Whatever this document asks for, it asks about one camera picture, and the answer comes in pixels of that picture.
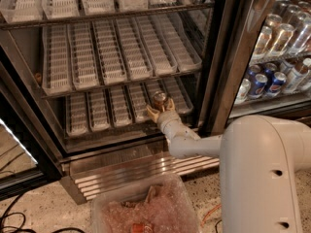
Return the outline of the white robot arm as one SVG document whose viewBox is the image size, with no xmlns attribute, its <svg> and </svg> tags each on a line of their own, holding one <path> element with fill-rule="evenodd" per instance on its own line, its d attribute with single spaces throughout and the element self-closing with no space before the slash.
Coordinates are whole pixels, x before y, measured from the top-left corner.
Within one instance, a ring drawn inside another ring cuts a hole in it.
<svg viewBox="0 0 311 233">
<path fill-rule="evenodd" d="M 303 233 L 295 173 L 311 167 L 311 128 L 271 116 L 242 116 L 224 133 L 199 137 L 172 99 L 147 108 L 176 158 L 220 160 L 223 233 Z"/>
</svg>

